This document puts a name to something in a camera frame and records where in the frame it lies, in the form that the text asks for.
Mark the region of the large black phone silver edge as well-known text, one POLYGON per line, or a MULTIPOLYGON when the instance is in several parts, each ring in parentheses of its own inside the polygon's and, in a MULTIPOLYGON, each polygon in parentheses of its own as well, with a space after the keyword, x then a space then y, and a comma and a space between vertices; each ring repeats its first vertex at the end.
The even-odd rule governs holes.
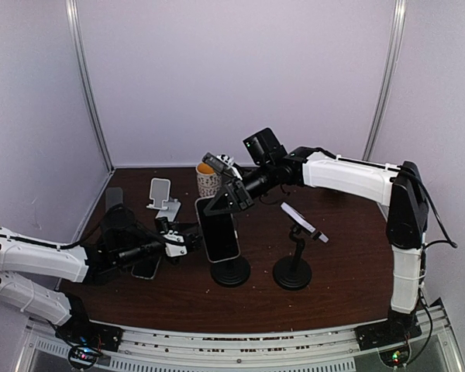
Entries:
POLYGON ((240 249, 233 217, 227 214, 205 214, 205 207, 211 200, 198 198, 195 201, 195 211, 208 261, 217 264, 236 259, 240 255, 240 249))

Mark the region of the black round-base phone stand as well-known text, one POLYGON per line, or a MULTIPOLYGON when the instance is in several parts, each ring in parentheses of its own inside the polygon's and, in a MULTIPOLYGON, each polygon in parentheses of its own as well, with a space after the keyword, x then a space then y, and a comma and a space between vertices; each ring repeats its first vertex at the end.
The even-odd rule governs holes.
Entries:
POLYGON ((250 277, 249 261, 241 255, 233 260, 211 263, 210 274, 216 284, 226 288, 239 287, 250 277))

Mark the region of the white folding phone stand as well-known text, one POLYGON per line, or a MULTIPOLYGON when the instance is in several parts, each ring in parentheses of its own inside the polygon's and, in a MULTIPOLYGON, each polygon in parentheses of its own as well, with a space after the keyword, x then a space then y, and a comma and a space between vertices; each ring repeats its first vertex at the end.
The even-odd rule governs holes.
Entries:
POLYGON ((154 177, 150 181, 147 209, 156 210, 157 218, 165 217, 169 222, 175 222, 181 208, 181 202, 171 197, 171 181, 166 178, 154 177))

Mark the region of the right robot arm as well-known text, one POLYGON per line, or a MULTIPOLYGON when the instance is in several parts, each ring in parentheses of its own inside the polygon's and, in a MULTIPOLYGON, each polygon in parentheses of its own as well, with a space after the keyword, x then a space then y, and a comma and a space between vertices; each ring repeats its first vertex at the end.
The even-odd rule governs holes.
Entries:
POLYGON ((393 292, 382 336, 399 341, 412 328, 425 274, 429 203, 416 164, 375 164, 335 155, 321 147, 286 151, 265 128, 243 141, 255 168, 244 170, 226 154, 207 153, 203 163, 230 179, 205 207, 207 215, 242 212, 280 185, 326 188, 371 200, 388 209, 386 237, 394 258, 393 292))

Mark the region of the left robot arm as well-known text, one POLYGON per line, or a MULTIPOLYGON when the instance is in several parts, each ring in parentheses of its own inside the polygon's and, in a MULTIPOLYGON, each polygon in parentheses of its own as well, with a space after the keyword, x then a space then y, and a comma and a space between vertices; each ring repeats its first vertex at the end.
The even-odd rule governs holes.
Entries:
POLYGON ((104 285, 124 270, 152 259, 177 259, 197 250, 202 238, 194 223, 155 220, 153 232, 135 214, 118 204, 93 228, 94 243, 80 239, 71 244, 22 236, 0 226, 0 301, 37 315, 75 338, 80 344, 96 336, 80 298, 51 291, 25 273, 57 277, 83 285, 104 285))

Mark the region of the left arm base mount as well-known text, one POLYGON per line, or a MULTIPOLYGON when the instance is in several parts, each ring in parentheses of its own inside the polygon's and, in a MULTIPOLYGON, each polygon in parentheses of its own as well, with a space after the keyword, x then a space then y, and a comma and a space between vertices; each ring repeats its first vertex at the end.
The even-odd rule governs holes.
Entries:
POLYGON ((76 371, 93 367, 106 357, 105 351, 119 350, 123 334, 120 327, 91 321, 82 303, 72 305, 70 314, 63 325, 51 326, 55 336, 67 344, 67 361, 76 371))

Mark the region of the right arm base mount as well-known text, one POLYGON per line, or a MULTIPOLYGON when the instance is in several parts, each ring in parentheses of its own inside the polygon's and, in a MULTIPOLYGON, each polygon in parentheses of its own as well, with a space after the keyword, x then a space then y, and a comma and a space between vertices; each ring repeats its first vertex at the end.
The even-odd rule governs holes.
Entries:
POLYGON ((418 303, 411 313, 396 312, 389 308, 384 321, 355 328, 356 341, 361 351, 379 349, 379 357, 386 367, 398 369, 405 368, 413 363, 423 352, 412 351, 411 340, 422 335, 418 318, 418 303))

